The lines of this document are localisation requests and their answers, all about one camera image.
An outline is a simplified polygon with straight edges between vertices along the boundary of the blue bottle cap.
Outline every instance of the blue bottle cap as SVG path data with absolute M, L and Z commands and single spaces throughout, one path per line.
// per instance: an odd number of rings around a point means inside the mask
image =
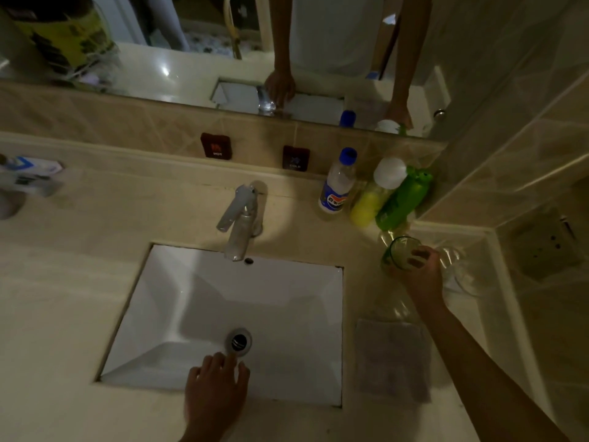
M 353 110 L 344 110 L 339 118 L 340 127 L 353 127 L 356 122 L 356 113 Z
M 346 147 L 339 155 L 339 162 L 344 166 L 351 166 L 352 164 L 356 163 L 357 157 L 358 152 L 356 152 L 355 148 Z

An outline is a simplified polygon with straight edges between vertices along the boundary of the sink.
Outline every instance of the sink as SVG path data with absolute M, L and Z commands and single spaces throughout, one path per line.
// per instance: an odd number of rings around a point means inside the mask
M 99 380 L 183 390 L 205 355 L 234 350 L 251 397 L 341 406 L 342 278 L 340 267 L 153 245 Z

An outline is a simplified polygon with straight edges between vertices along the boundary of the gray towel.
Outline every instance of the gray towel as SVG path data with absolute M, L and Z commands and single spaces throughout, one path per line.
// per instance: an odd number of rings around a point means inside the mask
M 356 386 L 362 393 L 428 403 L 431 345 L 421 327 L 359 319 Z

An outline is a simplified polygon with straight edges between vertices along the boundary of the hand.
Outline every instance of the hand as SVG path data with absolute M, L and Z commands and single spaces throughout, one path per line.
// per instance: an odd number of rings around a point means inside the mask
M 419 313 L 424 308 L 445 308 L 439 253 L 429 246 L 418 246 L 411 254 L 420 258 L 408 260 L 415 269 L 401 270 L 393 267 L 393 276 L 405 285 Z
M 270 99 L 272 99 L 278 108 L 284 107 L 285 101 L 290 101 L 295 96 L 295 84 L 290 71 L 272 72 L 266 79 L 264 86 L 268 90 Z
M 398 101 L 395 97 L 393 97 L 393 100 L 389 103 L 385 119 L 391 119 L 399 125 L 402 124 L 407 130 L 413 128 L 413 121 L 411 120 L 409 110 L 407 110 L 407 102 Z
M 188 373 L 184 391 L 187 429 L 180 442 L 217 442 L 237 420 L 246 402 L 250 370 L 241 362 L 235 382 L 237 357 L 217 352 L 207 355 L 200 368 Z

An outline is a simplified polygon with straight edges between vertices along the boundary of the faucet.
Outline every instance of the faucet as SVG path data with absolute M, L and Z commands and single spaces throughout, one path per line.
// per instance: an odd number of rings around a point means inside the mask
M 217 229 L 231 235 L 225 245 L 225 258 L 234 262 L 243 260 L 251 237 L 261 234 L 261 219 L 257 219 L 258 191 L 254 186 L 242 184 L 235 190 L 235 198 L 217 223 Z

